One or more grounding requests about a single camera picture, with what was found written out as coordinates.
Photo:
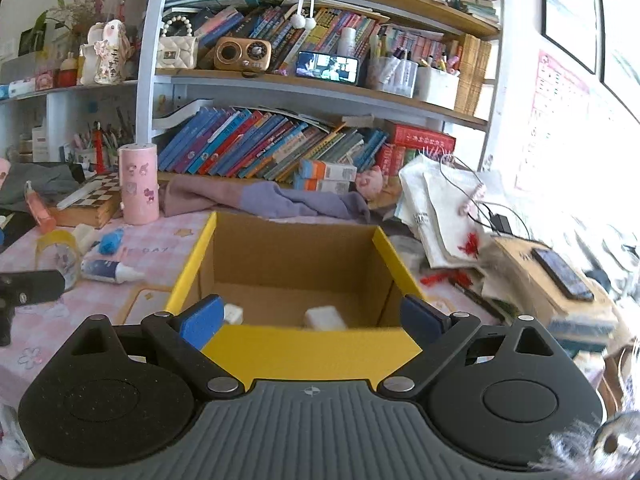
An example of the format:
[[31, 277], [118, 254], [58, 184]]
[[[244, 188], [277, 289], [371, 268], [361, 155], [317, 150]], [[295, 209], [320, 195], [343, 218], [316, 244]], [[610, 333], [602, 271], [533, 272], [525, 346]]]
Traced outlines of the large white charger block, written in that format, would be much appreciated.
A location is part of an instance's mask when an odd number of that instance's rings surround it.
[[304, 326], [316, 332], [347, 330], [347, 324], [336, 307], [324, 306], [308, 309], [304, 314]]

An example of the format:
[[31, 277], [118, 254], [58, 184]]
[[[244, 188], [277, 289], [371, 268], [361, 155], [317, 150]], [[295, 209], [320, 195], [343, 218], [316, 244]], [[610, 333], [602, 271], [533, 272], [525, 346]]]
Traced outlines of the yellow clear tape roll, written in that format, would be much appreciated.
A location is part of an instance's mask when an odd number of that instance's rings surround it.
[[65, 289], [71, 290], [80, 278], [82, 255], [71, 232], [53, 230], [36, 240], [35, 269], [58, 271]]

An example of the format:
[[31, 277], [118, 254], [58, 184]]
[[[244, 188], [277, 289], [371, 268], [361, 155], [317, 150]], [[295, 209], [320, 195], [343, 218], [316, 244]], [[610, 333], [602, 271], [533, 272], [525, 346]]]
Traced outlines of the white quilted purse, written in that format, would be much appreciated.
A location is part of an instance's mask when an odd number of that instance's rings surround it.
[[[177, 26], [183, 35], [169, 35]], [[184, 15], [175, 15], [163, 22], [158, 37], [155, 67], [161, 70], [192, 70], [198, 60], [198, 38], [193, 35], [191, 21]]]

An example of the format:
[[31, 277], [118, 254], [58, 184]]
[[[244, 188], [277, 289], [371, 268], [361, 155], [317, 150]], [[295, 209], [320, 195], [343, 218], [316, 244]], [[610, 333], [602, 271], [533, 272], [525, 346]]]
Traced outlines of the black smartphone on books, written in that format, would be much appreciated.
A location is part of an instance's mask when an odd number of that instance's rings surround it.
[[530, 253], [567, 299], [593, 302], [594, 295], [591, 289], [556, 252], [548, 248], [535, 247]]

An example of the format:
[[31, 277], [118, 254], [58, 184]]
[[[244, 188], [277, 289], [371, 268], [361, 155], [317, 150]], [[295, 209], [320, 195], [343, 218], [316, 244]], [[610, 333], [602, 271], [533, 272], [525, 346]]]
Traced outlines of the pink spray bottle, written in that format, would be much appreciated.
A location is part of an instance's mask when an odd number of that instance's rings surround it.
[[32, 181], [27, 180], [24, 186], [24, 199], [32, 218], [37, 223], [42, 234], [47, 234], [56, 228], [55, 218], [40, 195], [32, 187]]

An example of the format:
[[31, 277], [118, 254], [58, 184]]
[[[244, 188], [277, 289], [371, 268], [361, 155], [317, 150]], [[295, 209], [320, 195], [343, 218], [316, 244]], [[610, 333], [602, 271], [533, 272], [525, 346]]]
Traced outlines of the pink cylindrical container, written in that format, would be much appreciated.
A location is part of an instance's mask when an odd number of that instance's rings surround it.
[[120, 201], [124, 220], [144, 226], [160, 218], [157, 146], [133, 143], [118, 149]]

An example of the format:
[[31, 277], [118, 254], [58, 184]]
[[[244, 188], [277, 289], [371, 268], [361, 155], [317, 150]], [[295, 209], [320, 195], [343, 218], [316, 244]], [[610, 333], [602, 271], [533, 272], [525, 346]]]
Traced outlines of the red thick dictionary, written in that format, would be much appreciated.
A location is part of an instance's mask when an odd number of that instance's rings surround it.
[[427, 128], [386, 120], [384, 130], [390, 135], [390, 142], [405, 148], [451, 154], [456, 147], [456, 139], [453, 136]]

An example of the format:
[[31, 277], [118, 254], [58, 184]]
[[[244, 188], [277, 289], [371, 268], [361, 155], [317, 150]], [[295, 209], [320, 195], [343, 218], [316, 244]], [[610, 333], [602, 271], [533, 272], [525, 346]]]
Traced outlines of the pink purple cloth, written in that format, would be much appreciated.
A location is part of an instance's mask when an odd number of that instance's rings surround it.
[[158, 199], [166, 217], [226, 207], [265, 219], [371, 220], [368, 204], [357, 192], [299, 191], [270, 181], [241, 183], [178, 174], [160, 187]]

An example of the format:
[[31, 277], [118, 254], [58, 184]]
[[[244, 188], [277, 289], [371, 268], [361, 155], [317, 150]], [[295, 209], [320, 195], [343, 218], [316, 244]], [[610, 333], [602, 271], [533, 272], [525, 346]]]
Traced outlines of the wooden chessboard box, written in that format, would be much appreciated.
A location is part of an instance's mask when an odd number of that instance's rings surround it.
[[91, 192], [70, 206], [64, 209], [50, 208], [58, 226], [74, 228], [78, 224], [86, 224], [101, 229], [119, 211], [120, 185], [116, 172], [95, 176], [84, 184], [84, 188], [91, 188]]

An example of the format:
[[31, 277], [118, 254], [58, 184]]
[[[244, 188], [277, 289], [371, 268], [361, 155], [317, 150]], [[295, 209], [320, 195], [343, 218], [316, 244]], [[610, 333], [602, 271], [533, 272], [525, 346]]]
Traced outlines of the stack of papers and books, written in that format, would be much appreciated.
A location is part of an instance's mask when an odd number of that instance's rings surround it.
[[399, 171], [399, 182], [396, 214], [420, 240], [431, 268], [477, 270], [484, 297], [533, 315], [572, 348], [613, 354], [639, 340], [634, 300], [614, 301], [582, 272], [579, 281], [594, 299], [571, 300], [534, 258], [534, 250], [546, 246], [491, 232], [491, 211], [516, 218], [498, 174], [454, 169], [419, 155]]

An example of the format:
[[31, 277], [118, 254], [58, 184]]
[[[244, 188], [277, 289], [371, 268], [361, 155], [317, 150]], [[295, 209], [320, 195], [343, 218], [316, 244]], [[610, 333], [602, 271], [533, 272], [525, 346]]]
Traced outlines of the small white plug adapter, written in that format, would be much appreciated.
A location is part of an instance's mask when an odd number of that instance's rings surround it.
[[241, 325], [244, 320], [243, 309], [235, 304], [224, 305], [224, 324]]

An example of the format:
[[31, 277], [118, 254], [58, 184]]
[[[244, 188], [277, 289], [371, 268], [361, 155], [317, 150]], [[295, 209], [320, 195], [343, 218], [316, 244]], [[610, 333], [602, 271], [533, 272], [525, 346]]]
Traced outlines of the yellow cardboard box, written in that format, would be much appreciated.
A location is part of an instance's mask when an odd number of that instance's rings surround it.
[[[166, 308], [209, 294], [243, 309], [241, 325], [206, 344], [209, 359], [250, 385], [258, 378], [367, 379], [377, 385], [419, 346], [399, 326], [399, 306], [419, 286], [378, 226], [280, 223], [214, 212]], [[316, 332], [304, 314], [333, 306], [347, 330]]]

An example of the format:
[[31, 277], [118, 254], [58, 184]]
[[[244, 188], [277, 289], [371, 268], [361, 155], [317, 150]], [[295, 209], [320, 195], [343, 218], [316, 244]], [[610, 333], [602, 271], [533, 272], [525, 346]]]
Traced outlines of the blue white spray bottle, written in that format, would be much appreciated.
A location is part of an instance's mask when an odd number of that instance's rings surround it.
[[84, 260], [80, 265], [80, 275], [86, 280], [124, 284], [142, 281], [144, 274], [130, 266], [114, 260]]

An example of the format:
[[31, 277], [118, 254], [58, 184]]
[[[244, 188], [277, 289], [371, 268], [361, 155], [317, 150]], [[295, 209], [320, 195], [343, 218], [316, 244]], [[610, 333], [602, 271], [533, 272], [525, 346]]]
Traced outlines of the blue fuzzy pompom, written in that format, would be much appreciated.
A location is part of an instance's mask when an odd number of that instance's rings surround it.
[[118, 228], [108, 232], [102, 236], [99, 242], [98, 251], [100, 255], [112, 256], [118, 252], [122, 240], [124, 239], [125, 230]]

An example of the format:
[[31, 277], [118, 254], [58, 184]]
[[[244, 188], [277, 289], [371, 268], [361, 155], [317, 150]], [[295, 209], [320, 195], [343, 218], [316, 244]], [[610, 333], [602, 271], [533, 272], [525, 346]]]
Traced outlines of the grey folded garment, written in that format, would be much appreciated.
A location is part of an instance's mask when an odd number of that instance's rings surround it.
[[27, 211], [24, 195], [27, 181], [47, 205], [56, 205], [80, 187], [70, 165], [18, 162], [11, 166], [1, 185], [2, 209]]

